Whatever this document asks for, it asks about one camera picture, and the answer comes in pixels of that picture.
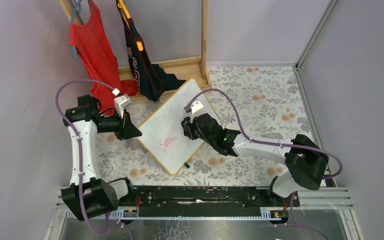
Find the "yellow framed whiteboard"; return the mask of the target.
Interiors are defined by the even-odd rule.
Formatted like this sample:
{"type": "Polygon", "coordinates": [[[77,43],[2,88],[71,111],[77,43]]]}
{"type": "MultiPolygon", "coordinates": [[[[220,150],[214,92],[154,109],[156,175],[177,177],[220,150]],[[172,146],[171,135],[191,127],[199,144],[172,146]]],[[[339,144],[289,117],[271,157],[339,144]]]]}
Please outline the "yellow framed whiteboard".
{"type": "Polygon", "coordinates": [[[191,115],[184,107],[200,92],[195,79],[187,80],[138,126],[142,133],[138,141],[170,175],[175,175],[204,144],[201,139],[186,137],[181,125],[191,115]]]}

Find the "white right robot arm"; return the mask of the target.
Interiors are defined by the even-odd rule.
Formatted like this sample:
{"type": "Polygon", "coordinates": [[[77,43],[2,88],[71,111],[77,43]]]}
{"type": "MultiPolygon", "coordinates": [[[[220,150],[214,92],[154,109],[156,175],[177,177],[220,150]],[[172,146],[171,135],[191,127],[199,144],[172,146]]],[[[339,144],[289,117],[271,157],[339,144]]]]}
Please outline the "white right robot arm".
{"type": "Polygon", "coordinates": [[[181,126],[187,138],[200,139],[221,155],[256,157],[285,165],[287,173],[274,177],[267,189],[271,198],[283,200],[301,189],[320,189],[329,158],[303,134],[287,143],[264,144],[263,139],[246,138],[239,130],[223,128],[207,113],[194,119],[185,117],[181,126]]]}

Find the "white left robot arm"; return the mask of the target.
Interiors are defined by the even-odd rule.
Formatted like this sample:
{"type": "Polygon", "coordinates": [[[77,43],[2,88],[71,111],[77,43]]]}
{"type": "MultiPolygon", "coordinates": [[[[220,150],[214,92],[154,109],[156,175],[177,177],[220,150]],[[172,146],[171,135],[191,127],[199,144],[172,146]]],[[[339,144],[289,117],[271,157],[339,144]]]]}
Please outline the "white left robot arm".
{"type": "Polygon", "coordinates": [[[77,107],[65,111],[63,123],[71,139],[72,172],[69,187],[61,191],[61,198],[79,221],[109,214],[137,199],[127,177],[110,182],[102,179],[96,153],[99,133],[113,133],[121,141],[142,136],[126,110],[131,102],[127,94],[118,95],[114,99],[114,115],[104,116],[101,102],[83,95],[78,97],[77,107]]]}

